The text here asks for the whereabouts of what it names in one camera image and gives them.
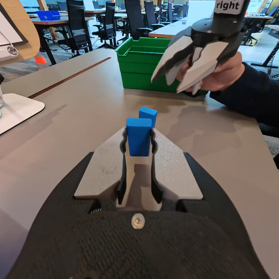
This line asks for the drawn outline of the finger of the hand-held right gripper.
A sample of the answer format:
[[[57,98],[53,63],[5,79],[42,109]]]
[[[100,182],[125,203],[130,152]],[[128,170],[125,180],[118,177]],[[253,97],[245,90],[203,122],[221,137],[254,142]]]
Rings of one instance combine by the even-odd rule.
[[[177,40],[171,40],[152,74],[151,83],[165,75],[167,85],[171,85],[193,49],[194,43],[190,36],[183,35]]]
[[[211,74],[216,68],[217,59],[228,44],[228,42],[222,41],[206,44],[201,50],[199,58],[192,62],[191,67],[186,71],[177,87],[177,93],[192,87],[192,95],[195,95],[200,88],[202,79]]]

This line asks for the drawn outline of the orange traffic cone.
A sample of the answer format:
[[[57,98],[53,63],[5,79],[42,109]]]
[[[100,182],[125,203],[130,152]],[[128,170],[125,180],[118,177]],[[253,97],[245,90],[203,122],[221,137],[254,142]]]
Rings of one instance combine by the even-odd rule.
[[[38,51],[38,53],[34,56],[35,62],[37,64],[38,70],[41,71],[44,68],[48,68],[49,65],[47,64],[46,59],[44,58],[44,56],[41,54],[40,51]]]

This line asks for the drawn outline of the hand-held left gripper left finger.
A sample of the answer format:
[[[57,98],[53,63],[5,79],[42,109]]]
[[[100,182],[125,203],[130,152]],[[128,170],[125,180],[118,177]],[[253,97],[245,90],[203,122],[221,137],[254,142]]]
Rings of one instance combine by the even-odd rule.
[[[96,148],[75,191],[76,199],[118,200],[127,187],[126,128],[121,128]]]

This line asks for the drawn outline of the wooden backing board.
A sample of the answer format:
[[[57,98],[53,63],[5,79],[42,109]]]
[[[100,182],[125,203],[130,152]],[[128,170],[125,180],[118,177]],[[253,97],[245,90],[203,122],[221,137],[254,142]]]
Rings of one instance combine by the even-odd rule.
[[[0,62],[0,66],[33,58],[38,54],[40,48],[39,35],[33,22],[29,18],[27,12],[19,0],[1,0],[0,2],[16,27],[28,40],[27,43],[16,46],[17,50],[19,51],[18,58]]]

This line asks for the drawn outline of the black office chair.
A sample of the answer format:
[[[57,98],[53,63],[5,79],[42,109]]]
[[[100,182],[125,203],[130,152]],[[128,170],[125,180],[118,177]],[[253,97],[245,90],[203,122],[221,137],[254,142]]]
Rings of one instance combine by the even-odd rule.
[[[144,25],[140,0],[124,0],[124,4],[130,35],[133,40],[139,40],[140,37],[148,37],[148,34],[152,32],[152,29],[145,27]]]
[[[92,43],[89,36],[88,26],[85,20],[85,6],[83,1],[66,0],[68,11],[67,29],[57,30],[64,37],[57,44],[65,51],[71,50],[72,58],[81,55],[79,51],[88,53],[92,51]]]
[[[104,44],[99,46],[97,49],[106,48],[115,50],[117,48],[116,28],[114,25],[115,8],[115,3],[107,2],[103,25],[93,25],[98,28],[98,31],[93,32],[92,35],[98,36],[101,42],[104,41]]]

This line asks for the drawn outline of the white document stand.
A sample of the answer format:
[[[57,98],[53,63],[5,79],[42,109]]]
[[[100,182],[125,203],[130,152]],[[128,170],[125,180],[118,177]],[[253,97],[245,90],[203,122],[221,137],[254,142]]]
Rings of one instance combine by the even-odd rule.
[[[1,45],[1,62],[8,61],[19,56],[19,51],[12,43]],[[44,110],[45,104],[15,93],[3,94],[0,89],[1,120],[0,134],[18,126]]]

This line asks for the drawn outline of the green plastic bin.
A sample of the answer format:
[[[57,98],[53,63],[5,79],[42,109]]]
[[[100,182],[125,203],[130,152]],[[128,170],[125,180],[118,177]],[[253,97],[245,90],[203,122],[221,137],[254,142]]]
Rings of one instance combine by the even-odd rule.
[[[130,37],[123,42],[116,49],[123,87],[176,93],[178,80],[168,86],[163,75],[151,83],[152,74],[170,41],[170,38],[140,37],[133,40]]]

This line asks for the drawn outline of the blue rectangular block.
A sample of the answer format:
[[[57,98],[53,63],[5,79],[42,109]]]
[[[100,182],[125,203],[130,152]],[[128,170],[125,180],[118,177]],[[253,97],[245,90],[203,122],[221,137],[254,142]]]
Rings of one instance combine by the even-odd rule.
[[[156,119],[157,119],[157,111],[154,109],[150,109],[148,107],[141,107],[139,109],[139,118],[151,119],[152,128],[155,128]]]
[[[128,118],[126,122],[129,153],[132,157],[148,157],[151,142],[152,120]]]

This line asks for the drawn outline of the person's right hand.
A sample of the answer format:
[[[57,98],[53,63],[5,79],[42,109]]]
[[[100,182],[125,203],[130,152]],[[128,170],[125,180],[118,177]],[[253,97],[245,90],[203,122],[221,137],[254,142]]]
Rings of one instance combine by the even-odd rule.
[[[199,89],[211,92],[223,91],[236,82],[244,71],[242,54],[237,51],[232,58],[220,63],[210,75],[205,77]]]

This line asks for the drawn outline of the printed instruction sheet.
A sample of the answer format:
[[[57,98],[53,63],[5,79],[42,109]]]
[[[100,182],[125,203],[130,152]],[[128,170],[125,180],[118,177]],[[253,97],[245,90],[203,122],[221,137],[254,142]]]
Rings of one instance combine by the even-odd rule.
[[[0,5],[0,45],[18,45],[27,42],[28,40],[19,31],[4,7]]]

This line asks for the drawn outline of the small blue storage bin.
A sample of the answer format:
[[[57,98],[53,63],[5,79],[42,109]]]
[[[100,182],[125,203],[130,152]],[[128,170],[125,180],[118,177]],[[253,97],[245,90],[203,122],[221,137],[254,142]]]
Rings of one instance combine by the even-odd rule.
[[[36,13],[41,21],[54,21],[54,20],[60,20],[61,18],[60,13],[55,10],[50,10],[50,11],[39,10],[36,11]]]

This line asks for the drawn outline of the person's right forearm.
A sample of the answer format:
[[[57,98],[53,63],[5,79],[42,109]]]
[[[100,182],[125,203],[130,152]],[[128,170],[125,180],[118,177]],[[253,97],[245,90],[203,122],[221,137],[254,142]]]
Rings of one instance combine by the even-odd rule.
[[[241,77],[224,91],[211,91],[210,97],[230,110],[252,117],[258,123],[279,128],[279,82],[243,63]]]

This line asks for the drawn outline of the wooden background table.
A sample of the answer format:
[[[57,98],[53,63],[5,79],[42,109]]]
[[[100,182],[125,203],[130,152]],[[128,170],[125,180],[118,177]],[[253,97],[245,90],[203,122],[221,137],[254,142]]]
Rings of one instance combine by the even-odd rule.
[[[59,20],[41,20],[39,18],[33,18],[31,19],[36,30],[37,30],[37,33],[39,35],[39,39],[40,39],[40,46],[41,46],[41,49],[43,49],[47,55],[48,55],[48,58],[51,62],[51,65],[56,65],[56,61],[53,57],[53,54],[47,44],[47,39],[44,38],[44,33],[43,33],[43,30],[44,29],[48,29],[50,27],[63,27],[63,26],[68,26],[69,24],[69,19],[68,19],[68,16],[62,16]]]
[[[167,38],[172,39],[177,33],[191,26],[193,22],[188,22],[185,19],[178,20],[174,23],[161,27],[148,34],[149,37],[153,38]]]

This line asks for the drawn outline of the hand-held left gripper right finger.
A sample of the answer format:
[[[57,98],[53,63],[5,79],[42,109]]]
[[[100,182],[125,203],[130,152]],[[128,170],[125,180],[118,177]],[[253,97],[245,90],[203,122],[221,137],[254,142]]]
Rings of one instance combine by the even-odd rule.
[[[183,151],[155,128],[151,130],[151,144],[151,191],[155,201],[202,200],[203,194]]]

